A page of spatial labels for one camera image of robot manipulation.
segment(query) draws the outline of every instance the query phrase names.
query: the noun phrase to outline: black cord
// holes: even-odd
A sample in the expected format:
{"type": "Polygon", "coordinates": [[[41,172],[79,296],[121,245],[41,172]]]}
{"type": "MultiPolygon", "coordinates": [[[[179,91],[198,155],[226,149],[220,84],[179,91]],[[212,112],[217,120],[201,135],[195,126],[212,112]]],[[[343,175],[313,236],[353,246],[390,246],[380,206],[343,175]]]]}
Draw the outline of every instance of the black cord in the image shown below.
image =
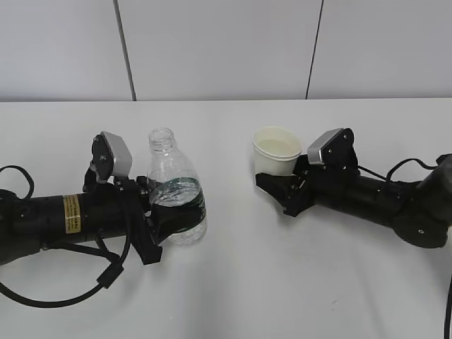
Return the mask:
{"type": "MultiPolygon", "coordinates": [[[[15,170],[18,170],[25,176],[28,183],[30,184],[30,188],[28,190],[27,196],[23,200],[28,200],[29,198],[31,198],[31,196],[33,194],[33,190],[35,188],[35,183],[33,182],[33,179],[28,174],[28,172],[25,171],[22,167],[14,166],[14,165],[5,166],[5,167],[0,168],[0,172],[6,168],[13,168],[15,170]]],[[[131,246],[131,220],[130,220],[130,215],[127,213],[126,204],[122,200],[119,192],[117,192],[117,193],[118,193],[119,201],[120,201],[121,206],[124,211],[124,216],[125,216],[125,221],[126,221],[126,242],[124,244],[124,249],[123,249],[122,254],[119,257],[119,261],[118,261],[118,264],[122,265],[125,262],[127,255],[129,254],[129,250],[130,250],[130,246],[131,246]]],[[[72,298],[72,299],[61,300],[58,302],[42,302],[40,300],[33,300],[33,299],[29,299],[27,297],[23,297],[22,295],[19,295],[16,292],[10,290],[9,288],[7,288],[7,286],[5,286],[3,283],[0,282],[0,293],[3,294],[5,297],[8,297],[9,299],[11,299],[13,301],[18,302],[19,304],[29,306],[29,307],[36,307],[39,309],[56,309],[56,308],[75,305],[75,304],[78,304],[79,302],[82,302],[82,301],[88,299],[89,297],[92,297],[97,292],[99,292],[101,289],[102,289],[102,285],[97,284],[88,292],[86,292],[83,295],[80,295],[78,297],[72,298]]]]}
{"type": "Polygon", "coordinates": [[[30,199],[31,196],[33,195],[33,192],[35,191],[35,182],[33,181],[31,175],[29,175],[28,172],[25,171],[25,169],[23,169],[22,167],[15,166],[15,165],[9,165],[9,166],[2,167],[2,168],[0,168],[0,172],[3,172],[7,168],[12,168],[13,170],[18,170],[27,179],[28,186],[29,186],[28,193],[25,196],[25,198],[20,199],[20,200],[28,200],[28,199],[30,199]]]}
{"type": "Polygon", "coordinates": [[[410,162],[410,161],[417,162],[422,168],[425,168],[426,170],[434,170],[436,168],[436,166],[426,165],[425,162],[423,162],[422,160],[411,157],[410,159],[405,159],[403,161],[400,161],[396,166],[391,168],[389,170],[388,174],[386,175],[386,181],[390,182],[394,172],[396,170],[398,170],[399,168],[401,168],[404,164],[406,164],[407,162],[410,162]]]}
{"type": "Polygon", "coordinates": [[[444,339],[451,337],[451,316],[452,316],[452,277],[447,294],[446,316],[444,318],[444,339]]]}
{"type": "Polygon", "coordinates": [[[378,173],[375,173],[374,171],[371,171],[370,169],[367,169],[366,167],[358,166],[358,168],[359,168],[360,170],[363,170],[363,171],[369,173],[369,174],[372,174],[374,177],[377,177],[377,178],[379,178],[379,179],[381,179],[381,180],[385,180],[385,181],[386,181],[386,178],[385,178],[384,176],[382,176],[382,175],[380,175],[380,174],[378,174],[378,173]]]}

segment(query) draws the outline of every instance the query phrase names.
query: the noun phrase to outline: yellow label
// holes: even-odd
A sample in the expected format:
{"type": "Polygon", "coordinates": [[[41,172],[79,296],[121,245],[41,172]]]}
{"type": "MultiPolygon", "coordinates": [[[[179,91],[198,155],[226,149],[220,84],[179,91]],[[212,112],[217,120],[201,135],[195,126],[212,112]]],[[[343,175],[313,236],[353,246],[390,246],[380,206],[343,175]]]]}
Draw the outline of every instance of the yellow label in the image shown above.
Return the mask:
{"type": "Polygon", "coordinates": [[[66,223],[66,234],[79,233],[81,227],[80,205],[76,194],[63,196],[64,222],[66,223]]]}

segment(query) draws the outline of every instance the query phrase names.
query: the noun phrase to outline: paper cup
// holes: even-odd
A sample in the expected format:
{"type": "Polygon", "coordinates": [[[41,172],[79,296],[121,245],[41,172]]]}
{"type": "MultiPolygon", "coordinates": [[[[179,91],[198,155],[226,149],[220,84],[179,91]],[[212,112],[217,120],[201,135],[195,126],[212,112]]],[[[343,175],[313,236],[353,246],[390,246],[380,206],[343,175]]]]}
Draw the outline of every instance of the paper cup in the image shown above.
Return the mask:
{"type": "Polygon", "coordinates": [[[254,171],[272,175],[292,175],[302,145],[287,129],[270,126],[259,129],[253,137],[254,171]]]}

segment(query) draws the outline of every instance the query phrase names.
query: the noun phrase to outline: white tabletop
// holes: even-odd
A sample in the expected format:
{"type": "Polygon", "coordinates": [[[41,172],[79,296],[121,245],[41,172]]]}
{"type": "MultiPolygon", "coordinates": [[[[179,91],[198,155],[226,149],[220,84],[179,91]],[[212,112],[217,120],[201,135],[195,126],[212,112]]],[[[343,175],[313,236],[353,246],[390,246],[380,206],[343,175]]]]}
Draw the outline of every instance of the white tabletop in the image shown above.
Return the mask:
{"type": "MultiPolygon", "coordinates": [[[[31,309],[0,297],[2,338],[441,338],[451,257],[392,230],[322,207],[290,218],[254,187],[251,137],[293,130],[304,147],[351,127],[361,165],[386,173],[407,157],[450,153],[452,99],[0,104],[1,165],[26,168],[35,196],[81,192],[93,137],[126,141],[132,177],[145,174],[151,129],[173,129],[201,178],[208,232],[190,247],[165,244],[144,267],[134,250],[108,290],[66,309],[31,309]]],[[[427,172],[406,165],[395,177],[427,172]]],[[[25,180],[0,174],[19,194],[25,180]]],[[[108,241],[121,251],[124,239],[108,241]]],[[[47,251],[0,268],[28,297],[85,292],[107,263],[47,251]]]]}

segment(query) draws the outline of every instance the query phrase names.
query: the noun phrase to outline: plastic water bottle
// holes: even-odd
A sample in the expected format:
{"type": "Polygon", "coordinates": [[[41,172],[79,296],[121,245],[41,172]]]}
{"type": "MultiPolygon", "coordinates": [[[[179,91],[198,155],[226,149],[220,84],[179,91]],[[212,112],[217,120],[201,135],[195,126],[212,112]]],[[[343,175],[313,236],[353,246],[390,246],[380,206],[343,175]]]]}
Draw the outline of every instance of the plastic water bottle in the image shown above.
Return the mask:
{"type": "Polygon", "coordinates": [[[206,207],[198,175],[190,160],[181,152],[170,129],[155,129],[149,135],[151,153],[148,173],[150,204],[164,207],[178,206],[199,209],[198,220],[169,236],[175,244],[190,244],[200,240],[207,230],[206,207]]]}

